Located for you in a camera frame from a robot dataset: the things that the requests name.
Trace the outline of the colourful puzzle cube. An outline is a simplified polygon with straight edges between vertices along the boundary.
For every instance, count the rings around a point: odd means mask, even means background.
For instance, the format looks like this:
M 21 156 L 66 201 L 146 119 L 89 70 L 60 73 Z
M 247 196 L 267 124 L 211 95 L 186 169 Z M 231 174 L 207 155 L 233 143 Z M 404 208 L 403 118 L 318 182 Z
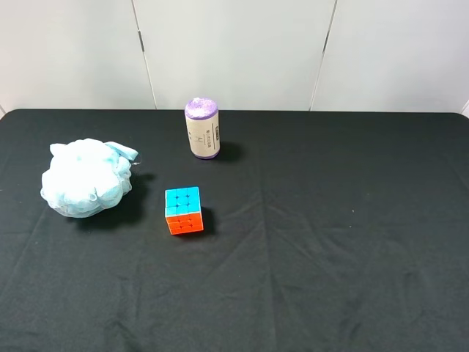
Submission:
M 171 235 L 203 231 L 199 187 L 165 190 L 165 219 Z

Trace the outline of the light blue bath loofah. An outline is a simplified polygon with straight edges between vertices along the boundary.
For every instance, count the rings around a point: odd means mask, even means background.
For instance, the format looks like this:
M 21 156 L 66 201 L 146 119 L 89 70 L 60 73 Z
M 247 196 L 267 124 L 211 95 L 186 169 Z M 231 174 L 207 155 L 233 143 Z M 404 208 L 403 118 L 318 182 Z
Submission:
M 116 142 L 78 139 L 50 145 L 41 197 L 62 216 L 82 219 L 119 204 L 132 189 L 132 162 L 139 152 Z

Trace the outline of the purple-capped beige cylinder roll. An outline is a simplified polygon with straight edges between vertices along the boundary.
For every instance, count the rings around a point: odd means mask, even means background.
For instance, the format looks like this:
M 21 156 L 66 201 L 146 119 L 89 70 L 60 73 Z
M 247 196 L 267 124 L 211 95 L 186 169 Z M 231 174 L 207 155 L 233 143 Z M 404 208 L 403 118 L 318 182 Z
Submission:
M 200 159 L 216 157 L 221 148 L 217 103 L 209 98 L 193 98 L 184 113 L 191 152 Z

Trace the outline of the black tablecloth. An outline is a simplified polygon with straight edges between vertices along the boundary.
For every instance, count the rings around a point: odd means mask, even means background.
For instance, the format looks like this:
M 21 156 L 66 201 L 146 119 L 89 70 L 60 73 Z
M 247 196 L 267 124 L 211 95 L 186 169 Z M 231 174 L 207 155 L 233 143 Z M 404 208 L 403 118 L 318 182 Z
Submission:
M 69 219 L 53 143 L 139 151 L 132 191 Z M 165 190 L 204 230 L 171 235 Z M 466 351 L 468 119 L 223 111 L 194 158 L 181 111 L 1 119 L 3 351 Z

